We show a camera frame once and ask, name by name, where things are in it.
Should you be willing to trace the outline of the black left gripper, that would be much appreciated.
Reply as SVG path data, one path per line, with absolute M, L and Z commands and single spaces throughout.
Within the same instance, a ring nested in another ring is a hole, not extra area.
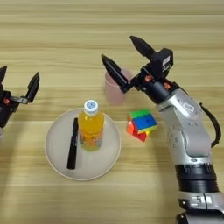
M 4 80 L 6 70 L 7 66 L 0 68 L 0 84 L 2 84 Z M 10 91 L 4 90 L 3 85 L 0 85 L 0 128 L 4 128 L 6 126 L 11 115 L 17 111 L 20 103 L 27 104 L 28 102 L 33 102 L 38 90 L 39 73 L 36 73 L 31 78 L 25 97 L 12 96 Z

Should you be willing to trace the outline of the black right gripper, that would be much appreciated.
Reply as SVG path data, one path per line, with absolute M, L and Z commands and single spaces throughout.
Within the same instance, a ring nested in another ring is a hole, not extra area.
M 142 56 L 149 61 L 153 60 L 155 50 L 148 43 L 135 36 L 130 36 L 130 39 Z M 159 104 L 167 100 L 171 93 L 179 89 L 179 85 L 176 82 L 171 82 L 164 76 L 157 77 L 152 72 L 150 65 L 142 67 L 138 75 L 128 80 L 121 72 L 121 68 L 112 59 L 105 55 L 102 55 L 101 59 L 110 77 L 124 93 L 131 88 L 135 88 L 137 91 L 144 92 L 154 103 Z

